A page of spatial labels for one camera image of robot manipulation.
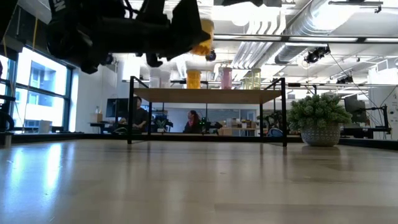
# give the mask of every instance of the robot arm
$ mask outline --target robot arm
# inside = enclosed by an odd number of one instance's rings
[[[144,0],[138,11],[128,0],[49,0],[49,52],[94,73],[111,53],[146,54],[148,65],[159,67],[158,58],[171,60],[210,38],[201,29],[196,0],[181,0],[171,22],[164,2]]]

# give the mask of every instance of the woman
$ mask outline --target woman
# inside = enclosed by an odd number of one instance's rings
[[[188,112],[188,122],[185,125],[184,133],[200,134],[201,127],[199,125],[199,115],[196,111],[191,110]]]

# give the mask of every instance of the wooden tabletop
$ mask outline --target wooden tabletop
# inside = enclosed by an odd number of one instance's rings
[[[279,97],[280,91],[135,88],[134,94],[153,103],[260,104]]]

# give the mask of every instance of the pink container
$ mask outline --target pink container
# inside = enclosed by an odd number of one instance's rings
[[[232,68],[220,68],[221,70],[221,88],[223,90],[232,89]]]

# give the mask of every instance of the wooden floor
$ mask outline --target wooden floor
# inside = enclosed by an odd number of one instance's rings
[[[71,141],[0,149],[0,223],[398,223],[398,152]]]

